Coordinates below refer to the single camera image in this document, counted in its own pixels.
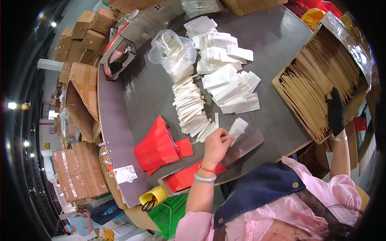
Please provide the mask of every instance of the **yellow cup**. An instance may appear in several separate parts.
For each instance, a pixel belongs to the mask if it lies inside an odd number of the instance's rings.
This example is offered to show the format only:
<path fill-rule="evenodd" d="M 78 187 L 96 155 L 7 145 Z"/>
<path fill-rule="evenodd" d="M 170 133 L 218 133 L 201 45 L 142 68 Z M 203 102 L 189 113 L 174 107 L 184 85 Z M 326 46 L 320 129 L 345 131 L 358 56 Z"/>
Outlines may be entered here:
<path fill-rule="evenodd" d="M 142 194 L 138 199 L 142 205 L 145 205 L 146 202 L 151 201 L 153 196 L 157 199 L 154 205 L 157 205 L 159 202 L 165 200 L 168 197 L 168 194 L 161 186 L 158 186 Z"/>

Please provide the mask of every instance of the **navy apron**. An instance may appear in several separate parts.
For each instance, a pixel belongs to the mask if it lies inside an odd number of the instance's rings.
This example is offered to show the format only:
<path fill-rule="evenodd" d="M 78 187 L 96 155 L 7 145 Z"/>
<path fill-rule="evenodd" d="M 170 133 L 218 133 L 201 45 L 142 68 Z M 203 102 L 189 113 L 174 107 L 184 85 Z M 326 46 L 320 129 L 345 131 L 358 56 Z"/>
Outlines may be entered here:
<path fill-rule="evenodd" d="M 323 217 L 329 226 L 339 223 L 306 189 L 306 185 L 291 167 L 282 162 L 264 163 L 241 177 L 228 199 L 215 212 L 213 241 L 225 240 L 225 223 L 292 193 L 296 193 L 316 216 Z"/>

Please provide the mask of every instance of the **face mask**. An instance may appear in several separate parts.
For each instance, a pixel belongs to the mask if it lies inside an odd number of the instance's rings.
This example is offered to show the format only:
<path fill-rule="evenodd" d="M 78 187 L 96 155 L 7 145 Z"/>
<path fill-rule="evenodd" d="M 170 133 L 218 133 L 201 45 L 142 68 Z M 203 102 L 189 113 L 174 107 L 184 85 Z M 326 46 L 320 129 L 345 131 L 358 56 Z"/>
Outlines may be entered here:
<path fill-rule="evenodd" d="M 73 229 L 72 229 L 71 225 L 69 225 L 69 224 L 66 224 L 66 227 L 67 227 L 68 231 L 70 231 L 70 232 L 72 232 L 72 231 L 73 231 Z"/>

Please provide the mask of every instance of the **woman's right hand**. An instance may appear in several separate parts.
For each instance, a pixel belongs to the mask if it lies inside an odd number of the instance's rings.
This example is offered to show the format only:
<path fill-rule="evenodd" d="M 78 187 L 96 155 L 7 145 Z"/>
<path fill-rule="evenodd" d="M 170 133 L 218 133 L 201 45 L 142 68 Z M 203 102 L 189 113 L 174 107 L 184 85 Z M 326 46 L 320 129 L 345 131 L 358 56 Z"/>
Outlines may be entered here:
<path fill-rule="evenodd" d="M 225 153 L 234 141 L 234 138 L 229 138 L 225 142 L 221 141 L 221 137 L 228 135 L 228 132 L 219 128 L 205 139 L 205 154 L 202 161 L 202 166 L 209 170 L 214 170 L 217 164 L 224 158 Z"/>
<path fill-rule="evenodd" d="M 328 123 L 332 129 L 332 134 L 337 136 L 344 130 L 344 105 L 335 87 L 332 88 L 331 94 L 327 94 L 326 97 Z"/>

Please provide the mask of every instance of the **green plastic basket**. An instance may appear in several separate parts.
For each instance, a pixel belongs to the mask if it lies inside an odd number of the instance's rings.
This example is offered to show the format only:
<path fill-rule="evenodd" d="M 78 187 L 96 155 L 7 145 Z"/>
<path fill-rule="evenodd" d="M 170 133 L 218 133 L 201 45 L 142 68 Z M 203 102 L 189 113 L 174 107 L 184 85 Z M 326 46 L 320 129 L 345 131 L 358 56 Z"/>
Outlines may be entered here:
<path fill-rule="evenodd" d="M 185 216 L 188 194 L 172 196 L 148 212 L 165 238 L 171 238 L 176 232 L 178 222 Z"/>

